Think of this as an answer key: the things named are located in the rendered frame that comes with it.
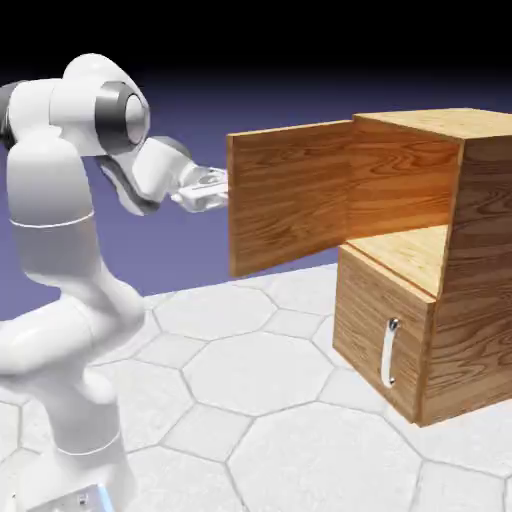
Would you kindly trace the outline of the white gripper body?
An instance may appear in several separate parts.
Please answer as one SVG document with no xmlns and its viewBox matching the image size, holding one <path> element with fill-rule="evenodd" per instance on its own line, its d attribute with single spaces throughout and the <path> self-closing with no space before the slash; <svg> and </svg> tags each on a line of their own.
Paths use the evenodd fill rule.
<svg viewBox="0 0 512 512">
<path fill-rule="evenodd" d="M 190 185 L 171 195 L 171 200 L 188 212 L 205 212 L 225 207 L 228 203 L 228 185 Z"/>
</svg>

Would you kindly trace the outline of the wooden cabinet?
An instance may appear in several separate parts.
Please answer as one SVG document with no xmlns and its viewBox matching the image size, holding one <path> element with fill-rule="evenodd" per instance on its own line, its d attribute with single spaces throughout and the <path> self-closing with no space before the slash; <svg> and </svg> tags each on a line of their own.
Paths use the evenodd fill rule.
<svg viewBox="0 0 512 512">
<path fill-rule="evenodd" d="M 352 129 L 343 245 L 435 299 L 413 424 L 512 398 L 512 114 L 365 113 Z"/>
</svg>

